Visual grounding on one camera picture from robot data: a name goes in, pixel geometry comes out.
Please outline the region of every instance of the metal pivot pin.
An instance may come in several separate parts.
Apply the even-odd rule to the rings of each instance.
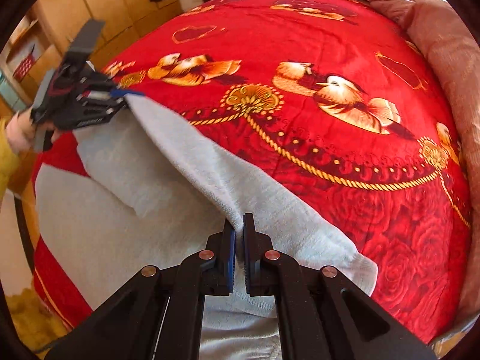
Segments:
[[[267,260],[277,260],[280,258],[280,252],[277,252],[276,250],[267,250],[265,252],[265,258]]]
[[[215,256],[215,253],[213,253],[211,250],[205,249],[198,253],[198,257],[200,257],[203,260],[211,260],[213,259],[213,256]]]
[[[157,273],[157,269],[153,265],[147,265],[142,268],[142,275],[149,278]]]
[[[322,273],[323,273],[323,276],[325,276],[326,278],[334,278],[335,276],[337,276],[338,271],[333,266],[326,266],[326,267],[323,267]]]

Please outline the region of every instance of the yellow fur rug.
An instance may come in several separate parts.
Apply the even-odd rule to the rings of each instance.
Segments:
[[[68,333],[60,318],[47,310],[30,288],[6,298],[18,337],[31,351],[37,352]],[[37,356],[44,359],[47,352],[48,349]]]

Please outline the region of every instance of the red bedspread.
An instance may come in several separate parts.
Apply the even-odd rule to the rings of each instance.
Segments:
[[[450,326],[470,244],[461,146],[435,76],[392,21],[354,0],[213,0],[107,72],[342,230],[378,264],[373,298],[419,338]],[[42,161],[82,174],[68,137],[68,158],[59,143]]]

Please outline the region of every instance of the hand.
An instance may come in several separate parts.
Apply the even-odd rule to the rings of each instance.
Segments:
[[[31,108],[26,109],[23,112],[15,115],[8,123],[6,129],[7,140],[14,152],[20,152],[28,150],[33,143],[33,139],[38,129],[42,130],[54,130],[52,136],[52,142],[60,136],[60,132],[56,130],[52,122],[42,123],[41,125],[35,125],[30,119]]]

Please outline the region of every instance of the pink pillow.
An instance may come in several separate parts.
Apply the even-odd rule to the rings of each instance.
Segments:
[[[402,27],[434,70],[450,102],[469,176],[472,244],[457,320],[480,310],[480,48],[441,0],[369,0]]]

